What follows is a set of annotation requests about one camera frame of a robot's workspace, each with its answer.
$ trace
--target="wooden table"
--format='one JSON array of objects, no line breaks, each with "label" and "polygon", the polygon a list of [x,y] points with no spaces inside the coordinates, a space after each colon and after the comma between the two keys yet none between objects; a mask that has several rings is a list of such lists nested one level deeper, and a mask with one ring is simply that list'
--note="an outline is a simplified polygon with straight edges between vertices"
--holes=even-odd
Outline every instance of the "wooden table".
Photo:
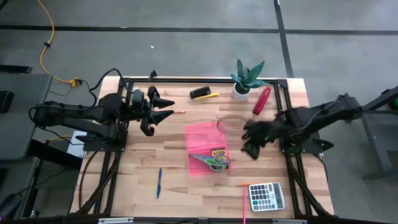
[{"label": "wooden table", "polygon": [[[119,77],[106,77],[99,97],[117,92],[118,82]],[[304,80],[288,79],[288,84],[292,106],[308,106]],[[252,212],[247,198],[247,218],[294,217],[286,161],[280,152],[279,143],[267,145],[261,149],[258,160],[252,160],[240,151],[243,145],[240,136],[243,133],[244,121],[239,119],[225,121],[226,129],[234,130],[226,133],[233,165],[231,170],[201,176],[190,176],[188,173],[184,141],[185,126],[217,121],[230,115],[272,120],[277,112],[273,92],[262,113],[257,117],[252,114],[252,110],[264,86],[253,89],[250,98],[245,102],[232,99],[230,83],[135,83],[134,87],[146,92],[151,85],[156,86],[161,97],[175,102],[173,106],[165,108],[166,110],[186,111],[186,113],[173,114],[155,126],[153,137],[144,136],[139,129],[139,123],[131,122],[126,150],[122,154],[119,166],[112,216],[242,218],[243,188],[237,184],[274,181],[282,185],[285,209],[274,212]],[[191,100],[189,92],[205,85],[209,85],[211,91],[219,93],[220,96]],[[89,156],[90,154],[85,156],[81,172]],[[103,157],[103,152],[97,153],[88,167],[83,183],[83,203],[98,185]],[[322,163],[311,154],[302,154],[302,157],[308,188],[326,211],[333,213]],[[159,168],[163,170],[162,191],[159,199],[156,199]],[[72,212],[78,210],[78,187],[75,190]],[[105,189],[104,192],[101,211],[108,190]],[[298,190],[298,200],[300,208],[304,211],[300,190]]]}]

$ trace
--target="concrete floor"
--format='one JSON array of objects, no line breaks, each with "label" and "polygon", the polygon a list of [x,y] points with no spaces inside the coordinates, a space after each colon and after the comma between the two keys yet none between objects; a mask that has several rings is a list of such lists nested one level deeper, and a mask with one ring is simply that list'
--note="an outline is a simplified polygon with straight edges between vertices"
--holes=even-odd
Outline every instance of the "concrete floor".
[{"label": "concrete floor", "polygon": [[[180,27],[278,29],[273,0],[43,0],[57,26]],[[286,29],[398,30],[395,0],[280,0]],[[36,1],[14,0],[0,12],[0,24],[47,26]],[[39,64],[49,31],[0,30],[0,63]],[[398,35],[286,35],[294,77],[304,78],[312,106],[342,93],[362,104],[397,85]],[[236,58],[248,67],[265,60],[263,77],[287,77],[279,34],[220,32],[74,32],[57,31],[45,55],[46,67],[57,77],[78,76],[91,85],[109,68],[124,75],[228,76]],[[57,92],[67,92],[61,86]],[[85,87],[69,96],[49,94],[48,100],[85,104]],[[67,128],[53,128],[71,134]],[[364,174],[379,170],[360,122],[335,123],[320,131],[335,143],[325,153],[335,213],[344,218],[396,223],[398,181],[370,184]],[[36,138],[53,136],[37,131]],[[37,207],[46,215],[67,213],[70,198],[49,187]]]}]

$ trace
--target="potted plant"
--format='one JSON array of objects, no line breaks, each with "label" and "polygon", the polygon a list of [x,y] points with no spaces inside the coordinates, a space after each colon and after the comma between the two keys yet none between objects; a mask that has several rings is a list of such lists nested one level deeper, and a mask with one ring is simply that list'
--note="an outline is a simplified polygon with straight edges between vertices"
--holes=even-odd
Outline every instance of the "potted plant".
[{"label": "potted plant", "polygon": [[260,75],[261,70],[264,66],[262,61],[260,64],[254,66],[251,70],[244,67],[242,62],[238,59],[236,67],[238,69],[238,76],[231,75],[231,78],[236,82],[232,90],[232,97],[236,101],[243,101],[249,98],[252,88],[259,88],[260,86],[266,84],[262,80],[257,80]]}]

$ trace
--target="red marker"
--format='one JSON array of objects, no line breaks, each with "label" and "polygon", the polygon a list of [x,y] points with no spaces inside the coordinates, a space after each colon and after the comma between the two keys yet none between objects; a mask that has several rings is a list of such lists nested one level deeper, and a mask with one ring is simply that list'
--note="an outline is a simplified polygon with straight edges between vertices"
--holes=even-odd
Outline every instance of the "red marker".
[{"label": "red marker", "polygon": [[256,106],[254,107],[253,113],[259,115],[261,110],[264,108],[264,105],[267,103],[268,97],[271,94],[271,87],[267,86],[267,88],[261,93],[259,101],[257,101]]}]

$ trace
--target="scissors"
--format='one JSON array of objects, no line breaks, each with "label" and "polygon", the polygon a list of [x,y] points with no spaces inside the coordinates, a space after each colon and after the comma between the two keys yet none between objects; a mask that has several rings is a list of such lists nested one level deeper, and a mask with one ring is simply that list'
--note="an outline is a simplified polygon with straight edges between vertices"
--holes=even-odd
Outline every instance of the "scissors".
[{"label": "scissors", "polygon": [[227,168],[227,164],[231,162],[231,159],[229,159],[226,156],[203,156],[203,155],[198,155],[198,154],[190,154],[190,156],[203,161],[205,164],[209,165],[209,168],[213,171],[219,172],[223,171]]}]

